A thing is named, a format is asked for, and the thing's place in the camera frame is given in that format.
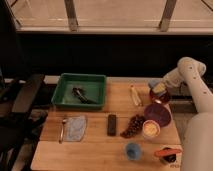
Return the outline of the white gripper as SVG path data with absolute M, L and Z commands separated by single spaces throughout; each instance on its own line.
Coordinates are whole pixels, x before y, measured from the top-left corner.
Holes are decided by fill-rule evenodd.
M 177 69 L 173 69 L 163 77 L 163 82 L 169 88 L 177 88 L 183 82 L 183 78 Z

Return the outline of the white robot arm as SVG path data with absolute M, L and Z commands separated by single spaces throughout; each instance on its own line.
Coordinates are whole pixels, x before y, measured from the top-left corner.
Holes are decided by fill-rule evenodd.
M 170 88 L 185 82 L 197 110 L 185 132 L 181 171 L 213 171 L 213 93 L 202 80 L 205 72 L 204 63 L 182 57 L 163 77 Z

